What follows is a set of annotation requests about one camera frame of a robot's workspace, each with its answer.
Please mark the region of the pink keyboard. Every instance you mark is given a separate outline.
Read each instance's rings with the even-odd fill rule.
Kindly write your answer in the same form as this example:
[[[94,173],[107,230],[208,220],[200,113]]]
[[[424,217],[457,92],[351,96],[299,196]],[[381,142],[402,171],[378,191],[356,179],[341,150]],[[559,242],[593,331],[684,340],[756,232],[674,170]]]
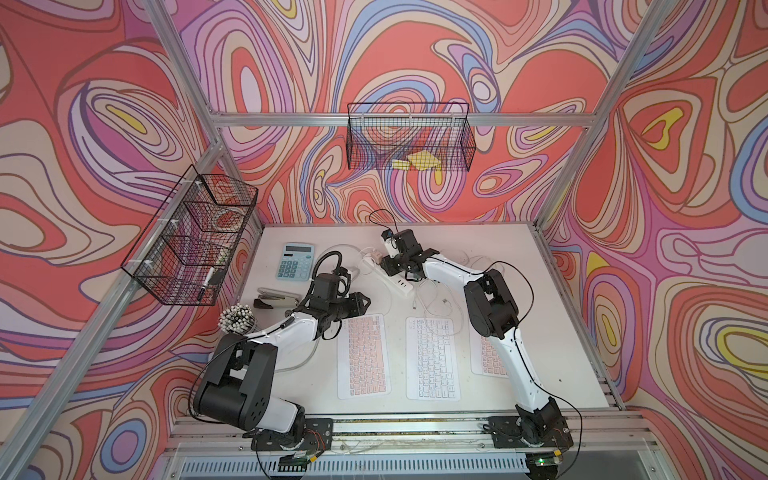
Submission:
[[[346,320],[337,337],[337,394],[341,400],[391,392],[384,317]]]
[[[475,375],[504,378],[506,369],[493,345],[477,333],[469,335],[470,366]]]

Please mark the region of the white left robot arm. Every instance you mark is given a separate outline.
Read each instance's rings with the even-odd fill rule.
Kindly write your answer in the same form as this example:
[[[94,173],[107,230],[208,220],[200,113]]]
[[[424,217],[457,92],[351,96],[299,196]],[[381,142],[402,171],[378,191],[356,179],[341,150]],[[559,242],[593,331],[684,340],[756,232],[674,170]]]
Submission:
[[[352,292],[350,284],[338,274],[323,273],[282,322],[247,335],[225,335],[197,385],[191,412],[244,432],[265,430],[298,441],[305,410],[272,394],[276,366],[287,354],[320,339],[332,325],[367,312],[371,299]]]

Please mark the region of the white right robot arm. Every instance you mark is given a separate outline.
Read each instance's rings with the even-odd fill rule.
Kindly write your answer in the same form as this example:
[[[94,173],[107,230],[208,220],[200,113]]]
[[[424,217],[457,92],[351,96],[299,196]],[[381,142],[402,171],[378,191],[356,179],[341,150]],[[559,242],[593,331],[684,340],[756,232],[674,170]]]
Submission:
[[[471,327],[493,346],[515,390],[520,441],[529,446],[544,444],[563,415],[555,396],[540,385],[530,365],[520,331],[525,315],[503,274],[493,266],[473,269],[436,249],[424,248],[411,229],[385,229],[381,238],[386,255],[379,265],[388,276],[432,280],[463,295]]]

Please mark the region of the middle white keyboard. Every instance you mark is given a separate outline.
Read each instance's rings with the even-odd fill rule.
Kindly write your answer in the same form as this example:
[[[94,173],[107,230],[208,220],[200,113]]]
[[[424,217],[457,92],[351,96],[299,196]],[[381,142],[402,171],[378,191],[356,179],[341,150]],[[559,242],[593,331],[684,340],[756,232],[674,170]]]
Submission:
[[[442,318],[406,320],[406,395],[416,401],[461,399],[453,322]]]

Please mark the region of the white power strip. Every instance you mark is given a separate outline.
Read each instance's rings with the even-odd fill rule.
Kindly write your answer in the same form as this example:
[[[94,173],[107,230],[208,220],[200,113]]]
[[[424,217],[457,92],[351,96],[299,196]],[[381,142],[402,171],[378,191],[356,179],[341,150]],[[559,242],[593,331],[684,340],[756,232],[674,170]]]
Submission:
[[[373,255],[365,254],[362,257],[362,265],[362,270],[365,273],[373,274],[378,280],[381,280],[387,287],[401,297],[408,298],[414,292],[412,284],[399,274],[393,276],[388,275]]]

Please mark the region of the light blue calculator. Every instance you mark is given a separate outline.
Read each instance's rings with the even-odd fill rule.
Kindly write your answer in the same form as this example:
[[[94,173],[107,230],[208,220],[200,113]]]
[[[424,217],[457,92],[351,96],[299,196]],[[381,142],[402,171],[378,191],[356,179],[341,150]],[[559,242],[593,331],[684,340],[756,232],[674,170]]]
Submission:
[[[315,247],[304,243],[286,243],[277,268],[276,278],[304,282],[310,279]]]

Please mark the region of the black stapler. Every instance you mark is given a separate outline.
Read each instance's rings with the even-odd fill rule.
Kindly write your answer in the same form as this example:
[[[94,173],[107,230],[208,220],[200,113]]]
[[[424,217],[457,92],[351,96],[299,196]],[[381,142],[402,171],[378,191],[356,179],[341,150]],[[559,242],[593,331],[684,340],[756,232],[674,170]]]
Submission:
[[[294,309],[301,301],[301,297],[292,292],[275,290],[266,287],[257,289],[257,296],[252,302],[255,309]]]

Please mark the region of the clear cup of pens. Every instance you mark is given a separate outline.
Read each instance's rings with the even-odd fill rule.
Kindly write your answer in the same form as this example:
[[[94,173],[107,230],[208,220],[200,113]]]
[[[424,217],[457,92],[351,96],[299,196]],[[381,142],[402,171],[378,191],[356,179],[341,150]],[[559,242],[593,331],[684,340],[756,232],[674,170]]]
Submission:
[[[255,327],[255,316],[248,305],[236,304],[223,310],[218,319],[218,327],[225,334],[246,335]]]

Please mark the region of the yellow sticky notes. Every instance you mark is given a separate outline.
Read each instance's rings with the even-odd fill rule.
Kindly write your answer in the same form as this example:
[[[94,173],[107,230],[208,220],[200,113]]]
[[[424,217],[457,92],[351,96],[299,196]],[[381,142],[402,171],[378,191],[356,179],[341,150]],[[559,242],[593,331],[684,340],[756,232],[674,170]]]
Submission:
[[[395,170],[439,170],[441,161],[427,150],[408,154],[404,159],[392,159],[390,166]]]

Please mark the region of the marker in left basket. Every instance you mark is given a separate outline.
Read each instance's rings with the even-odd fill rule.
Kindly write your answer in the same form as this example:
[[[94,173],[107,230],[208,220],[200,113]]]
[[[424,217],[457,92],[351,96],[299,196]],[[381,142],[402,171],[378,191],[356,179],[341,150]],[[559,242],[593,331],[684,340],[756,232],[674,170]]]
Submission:
[[[208,272],[207,272],[207,274],[206,274],[206,276],[205,276],[205,278],[204,278],[204,280],[203,280],[203,282],[202,282],[202,284],[200,286],[200,290],[199,290],[198,295],[197,295],[197,301],[199,303],[201,303],[203,301],[203,299],[204,299],[204,297],[206,295],[206,292],[208,291],[208,287],[210,286],[211,279],[214,276],[215,272],[216,272],[216,268],[215,267],[210,267],[208,269]]]

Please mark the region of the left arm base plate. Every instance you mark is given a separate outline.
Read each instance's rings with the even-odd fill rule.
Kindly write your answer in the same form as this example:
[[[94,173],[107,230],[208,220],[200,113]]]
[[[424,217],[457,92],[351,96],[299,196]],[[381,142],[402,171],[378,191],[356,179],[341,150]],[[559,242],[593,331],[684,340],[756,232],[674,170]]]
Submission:
[[[311,453],[330,450],[334,421],[330,417],[311,417],[301,427],[292,427],[286,433],[258,430],[251,441],[254,452],[292,452],[306,450]]]

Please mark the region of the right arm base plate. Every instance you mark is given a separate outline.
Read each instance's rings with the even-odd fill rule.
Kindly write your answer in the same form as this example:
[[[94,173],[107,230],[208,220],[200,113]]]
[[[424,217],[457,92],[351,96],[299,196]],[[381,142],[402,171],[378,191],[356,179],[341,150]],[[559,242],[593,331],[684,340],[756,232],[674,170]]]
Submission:
[[[556,418],[546,426],[535,426],[530,419],[519,416],[492,416],[482,425],[497,449],[544,449],[566,452],[574,440],[564,417]]]

